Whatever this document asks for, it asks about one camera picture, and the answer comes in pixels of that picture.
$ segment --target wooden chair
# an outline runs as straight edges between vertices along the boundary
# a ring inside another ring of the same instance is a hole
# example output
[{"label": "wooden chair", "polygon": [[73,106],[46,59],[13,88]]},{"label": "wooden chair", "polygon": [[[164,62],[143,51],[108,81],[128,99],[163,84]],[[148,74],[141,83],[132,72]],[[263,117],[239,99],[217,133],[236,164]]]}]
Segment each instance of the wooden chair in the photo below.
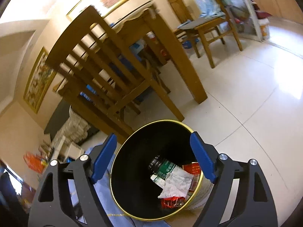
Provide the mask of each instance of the wooden chair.
[{"label": "wooden chair", "polygon": [[[107,39],[98,39],[94,34],[91,26],[95,23],[106,32]],[[68,81],[59,94],[72,102],[72,106],[73,103],[79,106],[75,111],[81,112],[80,115],[97,128],[96,118],[105,120],[110,127],[114,126],[119,130],[122,136],[130,136],[133,130],[121,119],[119,111],[129,105],[140,113],[133,100],[150,86],[178,120],[184,119],[167,96],[169,90],[157,71],[148,61],[140,62],[130,51],[129,46],[134,43],[134,33],[130,34],[128,28],[133,28],[132,24],[135,23],[135,19],[126,22],[117,34],[95,8],[89,6],[62,33],[46,60],[48,66]],[[99,50],[87,46],[87,37],[96,42]],[[85,58],[76,53],[75,47],[79,46],[86,52]],[[132,64],[132,70],[121,63],[118,59],[120,54]],[[94,89],[94,93],[87,88],[88,85]]]},{"label": "wooden chair", "polygon": [[[177,18],[181,24],[187,22],[188,20],[194,21],[193,17],[191,16],[190,12],[188,11],[187,7],[183,3],[183,0],[167,0],[167,1],[169,2],[170,6],[172,7],[175,15],[177,16]],[[215,26],[214,28],[208,29],[207,31],[205,31],[205,33],[212,32],[213,30],[215,30],[220,35],[220,31],[217,26]],[[196,38],[199,37],[199,33],[194,30],[177,29],[176,31],[174,31],[174,34],[177,36],[177,38],[181,38],[182,36],[184,36],[184,32],[186,33],[187,38],[191,42],[191,45],[193,46],[197,57],[200,58],[201,56],[199,54],[197,44],[195,42]]]}]

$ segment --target green label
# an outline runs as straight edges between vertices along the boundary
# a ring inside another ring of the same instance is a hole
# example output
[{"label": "green label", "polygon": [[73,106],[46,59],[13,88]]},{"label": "green label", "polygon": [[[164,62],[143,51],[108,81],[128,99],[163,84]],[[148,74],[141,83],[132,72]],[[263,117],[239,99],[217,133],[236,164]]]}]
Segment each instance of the green label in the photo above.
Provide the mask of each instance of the green label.
[{"label": "green label", "polygon": [[165,160],[158,169],[157,175],[165,180],[167,173],[170,173],[175,167],[175,163]]}]

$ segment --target trash can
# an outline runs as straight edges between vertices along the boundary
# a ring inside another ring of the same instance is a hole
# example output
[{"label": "trash can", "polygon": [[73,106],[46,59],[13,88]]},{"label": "trash can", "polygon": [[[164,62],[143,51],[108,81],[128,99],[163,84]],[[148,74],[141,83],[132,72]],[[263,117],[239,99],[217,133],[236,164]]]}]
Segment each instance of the trash can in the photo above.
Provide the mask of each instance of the trash can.
[{"label": "trash can", "polygon": [[158,199],[162,189],[150,179],[148,170],[157,155],[178,166],[196,162],[190,147],[192,132],[181,122],[159,120],[143,126],[125,141],[113,162],[110,179],[113,198],[122,211],[139,220],[155,221],[206,202],[212,184],[201,172],[196,190],[181,208],[162,208]]}]

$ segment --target wooden dining table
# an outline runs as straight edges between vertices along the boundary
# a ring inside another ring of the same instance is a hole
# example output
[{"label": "wooden dining table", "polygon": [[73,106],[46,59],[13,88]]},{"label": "wooden dining table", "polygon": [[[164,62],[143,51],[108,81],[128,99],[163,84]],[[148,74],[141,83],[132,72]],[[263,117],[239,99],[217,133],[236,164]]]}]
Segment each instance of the wooden dining table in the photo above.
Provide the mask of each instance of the wooden dining table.
[{"label": "wooden dining table", "polygon": [[[126,25],[127,21],[133,19],[141,19],[142,25],[139,28],[134,28],[134,30],[132,30],[133,33],[131,35],[124,35],[123,25]],[[122,39],[126,42],[127,45],[132,45],[143,38],[147,45],[150,46],[152,51],[154,51],[154,54],[159,55],[159,48],[155,47],[155,44],[152,43],[147,36],[149,32],[153,32],[156,39],[161,43],[161,45],[165,48],[166,52],[169,54],[170,59],[175,65],[185,84],[187,85],[194,100],[197,103],[201,103],[207,99],[206,92],[191,61],[187,57],[177,37],[173,34],[171,29],[163,20],[163,18],[159,15],[158,10],[153,1],[147,2],[136,10],[132,11],[130,14],[118,21],[112,28],[120,37],[122,37]],[[109,47],[111,47],[111,40],[107,38],[106,34],[101,35],[99,38]],[[96,53],[99,50],[97,45],[92,45],[91,49],[94,50]],[[119,142],[123,142],[125,134],[119,132],[117,127],[106,115],[103,115],[102,120],[98,120],[93,111],[84,111],[83,105],[81,103],[71,102],[71,104],[73,110],[77,112],[80,116],[82,116],[84,119],[85,117],[90,117],[90,120],[94,121],[92,125],[94,125],[96,128],[102,130],[107,134],[111,132],[116,133],[118,135]]]}]

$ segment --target beige wall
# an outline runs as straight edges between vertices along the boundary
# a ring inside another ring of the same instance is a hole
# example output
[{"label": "beige wall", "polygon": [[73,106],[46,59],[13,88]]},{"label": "beige wall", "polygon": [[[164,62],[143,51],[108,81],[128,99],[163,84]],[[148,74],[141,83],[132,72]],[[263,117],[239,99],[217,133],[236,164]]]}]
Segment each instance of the beige wall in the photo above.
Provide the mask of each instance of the beige wall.
[{"label": "beige wall", "polygon": [[[66,14],[70,9],[78,2],[79,0],[58,0],[55,4],[52,12],[50,14],[50,21],[41,33],[41,36],[37,40],[36,44],[32,48],[32,52],[24,65],[23,72],[18,77],[17,82],[17,90],[16,90],[16,98],[21,106],[30,114],[30,116],[39,124],[43,129],[47,125],[51,115],[56,109],[58,103],[61,98],[54,92],[52,92],[52,88],[56,85],[61,77],[57,75],[47,91],[45,98],[41,104],[41,107],[38,111],[38,114],[35,114],[23,101],[23,94],[25,90],[25,86],[31,72],[32,66],[41,50],[44,46],[47,51],[50,51],[61,35],[61,33],[65,30],[65,28],[69,25],[69,20],[66,18]],[[149,0],[129,0],[121,7],[113,11],[109,16],[107,16],[106,20],[108,23],[112,23],[125,16],[127,13],[136,9],[138,6],[144,4]],[[158,9],[160,10],[160,14],[166,20],[167,24],[175,29],[179,22],[171,10],[167,0],[154,0]]]},{"label": "beige wall", "polygon": [[12,103],[0,116],[0,158],[35,189],[37,173],[27,167],[23,155],[27,151],[38,153],[42,138],[42,128],[18,102]]}]

